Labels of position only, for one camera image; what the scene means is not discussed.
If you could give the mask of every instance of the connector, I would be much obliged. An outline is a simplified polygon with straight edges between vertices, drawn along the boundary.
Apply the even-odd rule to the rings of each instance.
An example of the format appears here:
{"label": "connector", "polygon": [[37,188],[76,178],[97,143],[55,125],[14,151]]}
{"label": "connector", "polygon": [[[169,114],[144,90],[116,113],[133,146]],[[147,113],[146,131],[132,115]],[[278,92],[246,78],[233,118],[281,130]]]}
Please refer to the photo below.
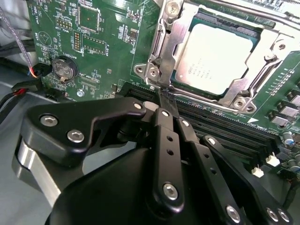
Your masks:
{"label": "connector", "polygon": [[258,178],[261,178],[264,175],[264,172],[258,167],[254,167],[251,173]]}
{"label": "connector", "polygon": [[274,153],[273,155],[269,155],[269,157],[266,158],[266,162],[273,167],[276,167],[280,164],[279,159],[274,155]]}
{"label": "connector", "polygon": [[26,89],[27,91],[35,92],[41,90],[43,87],[40,79],[34,79],[30,81],[19,82],[15,84],[11,90],[13,92],[18,91],[20,89]]}
{"label": "connector", "polygon": [[47,76],[52,72],[52,66],[39,62],[33,66],[33,71],[36,76]]}
{"label": "connector", "polygon": [[51,99],[55,102],[68,102],[69,100],[65,98],[65,92],[61,90],[56,90],[54,88],[49,88],[45,90],[45,97]]}

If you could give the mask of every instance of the capacitor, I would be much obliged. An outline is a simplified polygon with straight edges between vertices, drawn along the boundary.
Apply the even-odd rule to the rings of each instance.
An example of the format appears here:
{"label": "capacitor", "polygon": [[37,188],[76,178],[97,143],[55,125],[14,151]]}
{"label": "capacitor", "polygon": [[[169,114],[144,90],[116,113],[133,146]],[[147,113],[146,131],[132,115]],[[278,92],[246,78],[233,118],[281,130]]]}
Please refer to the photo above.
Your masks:
{"label": "capacitor", "polygon": [[282,133],[282,138],[285,144],[292,145],[294,144],[294,139],[292,137],[291,131],[285,131]]}
{"label": "capacitor", "polygon": [[297,161],[295,159],[291,159],[287,163],[290,166],[291,171],[297,172],[298,170],[300,170],[300,166],[297,165]]}
{"label": "capacitor", "polygon": [[296,155],[295,159],[296,159],[297,165],[300,166],[300,154]]}

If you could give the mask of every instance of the metal frame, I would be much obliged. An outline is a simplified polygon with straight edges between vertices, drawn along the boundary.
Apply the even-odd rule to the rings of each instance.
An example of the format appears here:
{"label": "metal frame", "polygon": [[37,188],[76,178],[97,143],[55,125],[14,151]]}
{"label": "metal frame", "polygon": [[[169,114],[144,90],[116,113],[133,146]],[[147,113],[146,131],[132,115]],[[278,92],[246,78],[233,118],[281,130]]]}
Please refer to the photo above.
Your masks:
{"label": "metal frame", "polygon": [[[219,100],[208,99],[175,88],[170,80],[173,71],[178,69],[179,62],[183,60],[181,56],[189,36],[188,29],[199,9],[262,29],[259,43],[245,62],[248,71],[242,78],[233,80],[228,91]],[[273,29],[270,29],[203,5],[195,5],[181,0],[164,0],[148,62],[136,64],[134,71],[148,85],[157,89],[169,88],[170,92],[176,96],[188,98],[223,111],[254,113],[256,105],[252,100],[255,99],[259,90],[287,55],[291,51],[300,49],[295,37],[300,37],[300,33],[278,22]]]}

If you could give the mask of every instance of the cpu socket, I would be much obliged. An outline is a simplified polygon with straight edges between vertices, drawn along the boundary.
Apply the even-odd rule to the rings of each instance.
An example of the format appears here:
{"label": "cpu socket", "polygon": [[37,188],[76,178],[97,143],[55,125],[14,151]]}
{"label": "cpu socket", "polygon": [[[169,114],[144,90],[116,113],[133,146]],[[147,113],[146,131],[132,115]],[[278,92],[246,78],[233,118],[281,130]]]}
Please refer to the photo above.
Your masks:
{"label": "cpu socket", "polygon": [[178,97],[254,113],[257,93],[298,49],[294,32],[280,23],[266,27],[203,5],[164,0],[148,61],[134,71]]}

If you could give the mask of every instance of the surface-mount component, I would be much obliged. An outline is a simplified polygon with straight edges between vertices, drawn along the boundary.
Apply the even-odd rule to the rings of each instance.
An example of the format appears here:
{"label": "surface-mount component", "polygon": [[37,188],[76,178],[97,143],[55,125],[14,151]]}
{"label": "surface-mount component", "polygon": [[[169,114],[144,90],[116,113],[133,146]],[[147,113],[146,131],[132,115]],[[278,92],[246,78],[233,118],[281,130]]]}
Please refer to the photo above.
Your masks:
{"label": "surface-mount component", "polygon": [[269,114],[269,119],[270,122],[275,123],[281,127],[285,127],[288,123],[288,117],[280,114],[279,112],[273,110],[270,114]]}
{"label": "surface-mount component", "polygon": [[78,21],[82,29],[93,32],[99,31],[100,10],[80,4],[78,7]]}
{"label": "surface-mount component", "polygon": [[288,95],[289,101],[295,105],[300,106],[300,91],[293,89]]}
{"label": "surface-mount component", "polygon": [[113,93],[116,93],[117,90],[118,90],[118,85],[112,84],[112,92],[113,92]]}
{"label": "surface-mount component", "polygon": [[61,55],[51,62],[53,72],[62,83],[73,80],[78,75],[78,67],[69,57]]}
{"label": "surface-mount component", "polygon": [[295,117],[299,112],[297,106],[287,101],[279,103],[277,109],[281,114],[291,117]]}

